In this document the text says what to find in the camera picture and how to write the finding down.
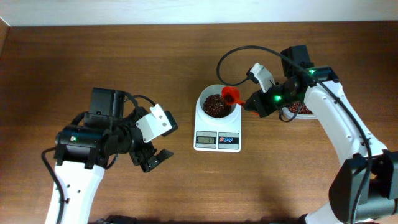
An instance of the green led indicator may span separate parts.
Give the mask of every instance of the green led indicator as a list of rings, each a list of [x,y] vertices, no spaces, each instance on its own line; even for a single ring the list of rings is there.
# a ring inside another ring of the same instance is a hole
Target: green led indicator
[[[279,100],[281,100],[281,99],[282,99],[281,96],[275,96],[275,101],[279,101]]]

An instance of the red spoon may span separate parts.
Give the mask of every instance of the red spoon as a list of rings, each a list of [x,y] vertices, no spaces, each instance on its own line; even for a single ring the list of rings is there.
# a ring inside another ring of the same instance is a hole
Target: red spoon
[[[223,88],[223,91],[221,92],[221,96],[223,97],[223,99],[225,100],[225,102],[228,105],[233,105],[235,103],[243,106],[244,105],[244,101],[240,100],[240,93],[238,88],[236,88],[235,86],[226,86]]]

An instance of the white wall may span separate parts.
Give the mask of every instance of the white wall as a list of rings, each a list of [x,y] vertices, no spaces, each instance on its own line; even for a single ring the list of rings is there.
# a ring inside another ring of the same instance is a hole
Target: white wall
[[[12,26],[398,20],[398,0],[0,0]]]

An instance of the scale platform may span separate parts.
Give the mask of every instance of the scale platform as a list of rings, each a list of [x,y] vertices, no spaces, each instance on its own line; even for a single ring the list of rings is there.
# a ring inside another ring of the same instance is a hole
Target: scale platform
[[[197,151],[239,152],[241,150],[241,107],[233,105],[231,113],[224,118],[211,117],[203,110],[206,98],[213,94],[221,94],[224,87],[224,85],[211,85],[199,96],[193,137],[193,148]]]

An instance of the robotic arm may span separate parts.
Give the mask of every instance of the robotic arm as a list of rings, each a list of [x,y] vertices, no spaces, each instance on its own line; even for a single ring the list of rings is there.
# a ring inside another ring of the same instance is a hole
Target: robotic arm
[[[248,71],[248,77],[255,83],[260,83],[261,89],[245,102],[245,110],[265,117],[295,102],[304,102],[317,116],[336,149],[341,169],[330,187],[330,202],[318,211],[302,216],[300,221],[305,224],[349,223],[355,206],[354,200],[369,160],[374,164],[371,172],[376,178],[370,180],[365,177],[368,179],[362,189],[356,219],[375,220],[397,213],[398,153],[389,152],[369,131],[348,102],[334,71],[327,66],[314,67],[305,45],[289,47],[282,55],[306,68],[340,98],[367,138],[362,138],[354,121],[324,87],[291,63],[282,60],[287,81],[281,85],[275,85],[271,73],[258,63]],[[370,145],[370,158],[365,141]]]
[[[134,103],[135,109],[123,118],[125,97]],[[178,128],[173,116],[151,100],[154,106],[148,113],[138,107],[136,97],[146,98],[94,88],[89,112],[79,114],[58,133],[54,158],[60,185],[54,185],[46,224],[88,222],[95,192],[105,170],[110,168],[110,156],[129,153],[135,166],[150,172],[173,155],[165,149],[155,155],[157,149],[150,142]]]

